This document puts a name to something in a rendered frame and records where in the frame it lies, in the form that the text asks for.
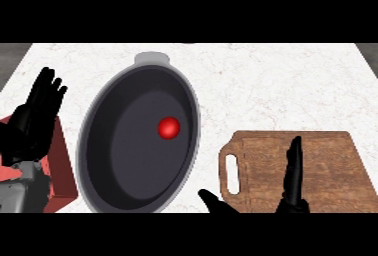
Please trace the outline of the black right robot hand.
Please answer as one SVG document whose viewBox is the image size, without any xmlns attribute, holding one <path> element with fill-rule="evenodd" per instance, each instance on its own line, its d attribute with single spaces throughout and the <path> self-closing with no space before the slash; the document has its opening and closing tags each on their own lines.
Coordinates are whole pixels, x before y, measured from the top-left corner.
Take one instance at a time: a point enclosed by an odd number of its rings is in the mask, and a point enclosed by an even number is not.
<svg viewBox="0 0 378 256">
<path fill-rule="evenodd" d="M 287 151 L 287 171 L 284 177 L 284 193 L 277 212 L 288 213 L 311 213 L 309 203 L 302 196 L 303 188 L 303 149 L 302 137 L 293 139 L 290 149 Z M 200 198 L 209 208 L 209 211 L 216 214 L 235 214 L 237 209 L 219 200 L 219 197 L 207 190 L 198 191 Z"/>
</svg>

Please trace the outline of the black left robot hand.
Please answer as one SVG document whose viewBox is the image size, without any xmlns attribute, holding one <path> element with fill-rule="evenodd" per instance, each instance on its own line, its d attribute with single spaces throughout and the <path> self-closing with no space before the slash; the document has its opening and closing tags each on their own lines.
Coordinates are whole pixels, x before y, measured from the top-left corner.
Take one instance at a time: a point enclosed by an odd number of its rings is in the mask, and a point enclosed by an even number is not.
<svg viewBox="0 0 378 256">
<path fill-rule="evenodd" d="M 68 87 L 61 85 L 55 70 L 45 67 L 33 84 L 27 102 L 20 105 L 8 123 L 0 122 L 2 165 L 37 161 L 49 153 L 55 121 Z"/>
</svg>

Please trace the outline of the brown wooden cutting board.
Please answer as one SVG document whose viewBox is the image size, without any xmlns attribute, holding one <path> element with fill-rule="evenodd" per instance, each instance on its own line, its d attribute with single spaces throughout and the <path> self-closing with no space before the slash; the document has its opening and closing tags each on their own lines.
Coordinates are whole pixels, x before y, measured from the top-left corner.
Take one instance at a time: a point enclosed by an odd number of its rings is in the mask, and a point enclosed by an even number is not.
<svg viewBox="0 0 378 256">
<path fill-rule="evenodd" d="M 221 191 L 241 212 L 281 204 L 314 213 L 378 213 L 374 190 L 346 131 L 238 131 L 219 153 Z"/>
</svg>

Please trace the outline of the dark grey pot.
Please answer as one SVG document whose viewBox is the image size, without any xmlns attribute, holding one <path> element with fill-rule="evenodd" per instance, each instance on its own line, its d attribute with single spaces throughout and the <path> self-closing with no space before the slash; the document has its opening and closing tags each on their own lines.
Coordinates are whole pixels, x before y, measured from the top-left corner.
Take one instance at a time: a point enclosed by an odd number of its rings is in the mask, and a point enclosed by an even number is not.
<svg viewBox="0 0 378 256">
<path fill-rule="evenodd" d="M 181 133 L 159 135 L 163 118 Z M 104 86 L 77 148 L 80 190 L 101 213 L 161 211 L 188 180 L 200 142 L 200 107 L 187 77 L 160 52 L 142 52 Z"/>
</svg>

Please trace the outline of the red tomato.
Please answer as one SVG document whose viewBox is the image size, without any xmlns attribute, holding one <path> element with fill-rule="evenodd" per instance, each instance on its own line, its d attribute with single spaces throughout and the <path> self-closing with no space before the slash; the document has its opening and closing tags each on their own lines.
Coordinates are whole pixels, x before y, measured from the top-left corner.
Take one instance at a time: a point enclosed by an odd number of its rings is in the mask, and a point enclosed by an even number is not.
<svg viewBox="0 0 378 256">
<path fill-rule="evenodd" d="M 159 123 L 159 135 L 163 139 L 172 140 L 181 133 L 181 122 L 176 117 L 166 117 Z"/>
</svg>

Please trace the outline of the red box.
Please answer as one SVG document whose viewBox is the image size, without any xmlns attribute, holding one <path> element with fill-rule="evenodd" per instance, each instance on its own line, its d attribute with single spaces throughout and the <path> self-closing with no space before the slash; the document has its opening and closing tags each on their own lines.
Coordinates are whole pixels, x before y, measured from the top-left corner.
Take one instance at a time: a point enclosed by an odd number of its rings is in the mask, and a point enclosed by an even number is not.
<svg viewBox="0 0 378 256">
<path fill-rule="evenodd" d="M 40 163 L 45 174 L 51 177 L 51 196 L 45 212 L 54 213 L 79 197 L 61 120 L 55 121 L 51 150 Z"/>
</svg>

